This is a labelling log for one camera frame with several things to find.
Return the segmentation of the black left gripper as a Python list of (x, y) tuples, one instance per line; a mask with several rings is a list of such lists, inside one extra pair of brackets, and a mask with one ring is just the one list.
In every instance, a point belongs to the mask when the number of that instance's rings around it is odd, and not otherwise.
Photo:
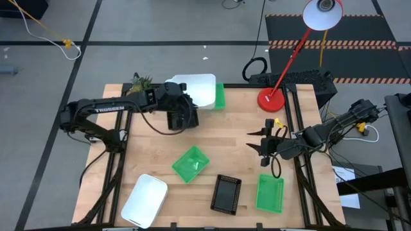
[(197, 110), (198, 106), (194, 103), (190, 95), (184, 93), (185, 90), (185, 83), (163, 83), (156, 89), (157, 110)]

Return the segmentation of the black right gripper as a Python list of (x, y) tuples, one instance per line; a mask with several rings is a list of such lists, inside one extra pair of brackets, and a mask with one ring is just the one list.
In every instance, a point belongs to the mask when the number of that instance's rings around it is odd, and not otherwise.
[(270, 163), (270, 158), (277, 152), (278, 144), (285, 141), (287, 133), (287, 126), (286, 128), (279, 129), (279, 127), (274, 124), (274, 119), (266, 119), (265, 126), (260, 129), (260, 131), (248, 133), (248, 135), (263, 136), (261, 146), (251, 143), (247, 143), (247, 146), (256, 150), (257, 153), (263, 157), (261, 159), (261, 166), (267, 167)]

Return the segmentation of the red desk lamp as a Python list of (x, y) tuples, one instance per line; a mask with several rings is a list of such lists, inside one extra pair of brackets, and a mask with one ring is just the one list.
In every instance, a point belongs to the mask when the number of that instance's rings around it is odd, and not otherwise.
[(266, 112), (277, 112), (284, 107), (284, 94), (286, 94), (286, 92), (280, 92), (280, 84), (291, 64), (304, 47), (308, 36), (312, 31), (323, 31), (326, 35), (331, 28), (335, 27), (341, 21), (343, 12), (344, 7), (341, 0), (310, 0), (306, 3), (302, 12), (302, 19), (308, 29), (295, 46), (275, 86), (265, 88), (258, 94), (257, 102), (261, 109)]

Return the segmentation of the black aluminium table frame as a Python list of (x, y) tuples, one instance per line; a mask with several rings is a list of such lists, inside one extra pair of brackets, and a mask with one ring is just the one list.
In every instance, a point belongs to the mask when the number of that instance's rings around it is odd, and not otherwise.
[[(73, 223), (80, 222), (92, 209), (103, 190), (106, 173), (114, 174), (119, 157), (125, 157), (120, 186), (107, 198), (102, 222), (114, 221), (114, 226), (127, 227), (131, 223), (121, 217), (137, 179), (142, 174), (152, 175), (168, 185), (167, 197), (152, 223), (152, 227), (170, 228), (302, 228), (299, 186), (293, 160), (280, 160), (284, 178), (283, 212), (275, 214), (256, 209), (256, 193), (260, 174), (270, 174), (269, 167), (261, 167), (261, 157), (246, 143), (259, 144), (256, 132), (264, 126), (266, 118), (279, 118), (286, 123), (284, 109), (271, 114), (262, 111), (256, 98), (260, 89), (243, 84), (227, 84), (224, 110), (199, 110), (200, 125), (176, 136), (163, 136), (153, 131), (140, 114), (132, 114), (131, 123), (123, 114), (121, 128), (130, 126), (127, 152), (104, 154), (83, 177), (76, 202)], [(193, 145), (198, 146), (210, 163), (188, 184), (172, 170), (171, 165)], [(345, 223), (330, 159), (323, 153), (313, 154), (312, 170), (317, 193), (324, 204), (341, 223)], [(231, 216), (210, 209), (214, 185), (218, 174), (242, 180), (237, 214)]]

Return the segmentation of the black hazard-striped floor mat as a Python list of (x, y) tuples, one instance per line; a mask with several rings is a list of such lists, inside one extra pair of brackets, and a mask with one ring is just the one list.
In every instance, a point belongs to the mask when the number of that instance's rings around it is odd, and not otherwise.
[[(279, 74), (307, 30), (298, 14), (266, 17), (270, 68)], [(291, 71), (321, 67), (337, 83), (411, 84), (411, 47), (400, 46), (381, 15), (345, 15), (325, 35), (312, 31)]]

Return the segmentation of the black box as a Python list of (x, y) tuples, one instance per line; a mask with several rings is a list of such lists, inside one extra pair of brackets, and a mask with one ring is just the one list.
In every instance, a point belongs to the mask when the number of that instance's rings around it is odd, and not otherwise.
[[(15, 0), (23, 11), (39, 20), (49, 7), (48, 0)], [(22, 19), (21, 13), (13, 4), (13, 0), (0, 0), (0, 17)]]

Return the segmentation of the dark grey side table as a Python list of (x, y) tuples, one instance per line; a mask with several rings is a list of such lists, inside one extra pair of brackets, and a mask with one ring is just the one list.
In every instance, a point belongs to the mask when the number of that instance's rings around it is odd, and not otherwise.
[(411, 185), (411, 93), (385, 96), (384, 100), (399, 157)]

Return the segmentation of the white paper sheet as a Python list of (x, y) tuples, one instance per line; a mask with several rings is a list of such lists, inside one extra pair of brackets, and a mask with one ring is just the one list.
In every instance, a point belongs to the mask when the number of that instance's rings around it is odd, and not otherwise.
[(341, 206), (352, 208), (352, 209), (360, 209), (360, 200), (358, 194), (349, 194), (340, 196)]
[(335, 182), (337, 184), (343, 181), (349, 181), (356, 178), (353, 169), (333, 166), (333, 170), (335, 172)]

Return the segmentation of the potted succulent plant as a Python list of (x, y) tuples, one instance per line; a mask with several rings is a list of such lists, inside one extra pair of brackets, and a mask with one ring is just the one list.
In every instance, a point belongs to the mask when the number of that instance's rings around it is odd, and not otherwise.
[(145, 90), (152, 88), (152, 77), (143, 76), (135, 72), (132, 78), (132, 87), (130, 88), (130, 93), (134, 92), (144, 92)]

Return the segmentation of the green mesh plastic basket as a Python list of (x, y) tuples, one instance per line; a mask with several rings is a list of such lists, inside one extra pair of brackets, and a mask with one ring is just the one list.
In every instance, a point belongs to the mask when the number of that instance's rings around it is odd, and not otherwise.
[(192, 146), (171, 168), (185, 184), (190, 183), (208, 164), (210, 160), (198, 146)]
[(284, 180), (272, 175), (259, 175), (256, 208), (281, 214), (283, 211)]
[(225, 102), (225, 88), (223, 83), (216, 83), (216, 96), (214, 109), (223, 110), (226, 106)]

